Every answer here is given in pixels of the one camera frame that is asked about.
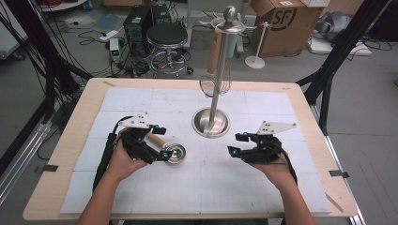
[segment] black tape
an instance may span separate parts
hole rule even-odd
[[[342,171],[329,171],[331,176],[342,176],[343,178],[348,178],[348,172],[342,172]]]
[[[48,172],[56,172],[56,170],[58,169],[58,166],[55,165],[45,165],[43,167],[43,171],[48,171]]]

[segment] white tabletop mat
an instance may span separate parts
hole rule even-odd
[[[283,211],[279,191],[259,171],[231,158],[227,145],[253,148],[237,142],[236,133],[256,132],[263,120],[296,123],[276,134],[298,174],[298,186],[313,213],[328,213],[329,202],[301,134],[288,96],[284,93],[229,91],[218,109],[230,118],[228,133],[218,139],[197,134],[193,114],[209,107],[211,98],[197,90],[110,88],[88,134],[70,180],[61,214],[82,213],[106,138],[127,115],[148,113],[149,124],[167,128],[160,136],[182,144],[187,155],[179,164],[154,162],[124,180],[115,195],[115,214],[264,214]],[[151,142],[149,145],[158,149]]]

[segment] small metal bowl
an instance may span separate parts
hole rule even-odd
[[[177,164],[184,159],[186,155],[185,148],[179,143],[172,143],[166,147],[167,151],[173,151],[172,156],[169,158],[168,162]]]

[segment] white stand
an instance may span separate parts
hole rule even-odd
[[[245,63],[247,66],[251,68],[263,68],[266,65],[266,62],[262,58],[258,57],[258,53],[260,53],[261,44],[263,43],[264,34],[266,33],[266,29],[268,27],[267,22],[260,23],[263,26],[263,33],[261,33],[260,42],[258,43],[257,53],[255,56],[249,56],[245,59]]]

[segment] white stand base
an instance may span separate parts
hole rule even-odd
[[[245,59],[245,63],[247,66],[251,68],[263,68],[266,65],[266,62],[262,58],[255,59],[255,56],[249,56]]]

